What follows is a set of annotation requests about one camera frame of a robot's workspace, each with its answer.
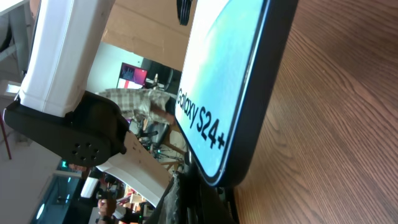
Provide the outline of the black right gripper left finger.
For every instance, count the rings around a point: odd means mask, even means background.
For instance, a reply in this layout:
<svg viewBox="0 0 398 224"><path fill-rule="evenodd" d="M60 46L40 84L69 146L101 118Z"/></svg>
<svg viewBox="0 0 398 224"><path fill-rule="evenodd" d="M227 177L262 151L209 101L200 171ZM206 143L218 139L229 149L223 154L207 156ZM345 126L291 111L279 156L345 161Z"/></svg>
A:
<svg viewBox="0 0 398 224"><path fill-rule="evenodd" d="M186 224L187 177L176 172L146 224Z"/></svg>

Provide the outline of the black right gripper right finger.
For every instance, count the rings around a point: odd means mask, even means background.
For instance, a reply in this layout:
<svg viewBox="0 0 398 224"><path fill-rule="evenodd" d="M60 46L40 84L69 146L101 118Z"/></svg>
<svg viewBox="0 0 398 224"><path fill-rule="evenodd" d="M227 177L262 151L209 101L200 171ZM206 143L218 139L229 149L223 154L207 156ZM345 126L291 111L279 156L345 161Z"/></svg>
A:
<svg viewBox="0 0 398 224"><path fill-rule="evenodd" d="M239 224L233 188L209 186L199 171L197 218L203 224Z"/></svg>

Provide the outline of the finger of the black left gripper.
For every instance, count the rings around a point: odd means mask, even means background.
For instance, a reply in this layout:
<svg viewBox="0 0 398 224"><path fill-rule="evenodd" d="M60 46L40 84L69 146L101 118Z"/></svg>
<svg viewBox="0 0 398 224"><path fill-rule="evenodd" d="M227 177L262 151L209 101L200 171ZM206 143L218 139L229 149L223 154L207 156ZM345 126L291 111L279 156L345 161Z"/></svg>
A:
<svg viewBox="0 0 398 224"><path fill-rule="evenodd" d="M192 0L177 0L177 16L181 26L186 26L190 18Z"/></svg>

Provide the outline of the Galaxy S24 smartphone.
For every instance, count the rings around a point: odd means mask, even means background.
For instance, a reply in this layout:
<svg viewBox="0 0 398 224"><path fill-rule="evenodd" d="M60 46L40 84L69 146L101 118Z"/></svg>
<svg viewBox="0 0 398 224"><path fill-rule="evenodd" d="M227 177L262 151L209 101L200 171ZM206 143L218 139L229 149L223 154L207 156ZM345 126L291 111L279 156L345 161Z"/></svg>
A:
<svg viewBox="0 0 398 224"><path fill-rule="evenodd" d="M297 0L199 0L175 119L204 181L238 185L249 169Z"/></svg>

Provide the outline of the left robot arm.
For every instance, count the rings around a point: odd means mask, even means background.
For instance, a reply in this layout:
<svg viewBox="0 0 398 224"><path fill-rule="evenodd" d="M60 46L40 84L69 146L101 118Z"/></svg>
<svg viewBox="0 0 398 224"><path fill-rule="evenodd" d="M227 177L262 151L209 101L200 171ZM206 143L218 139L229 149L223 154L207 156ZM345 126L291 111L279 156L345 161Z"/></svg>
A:
<svg viewBox="0 0 398 224"><path fill-rule="evenodd" d="M29 66L5 123L67 162L107 172L153 206L174 178L129 130L119 107L86 90L112 1L42 1Z"/></svg>

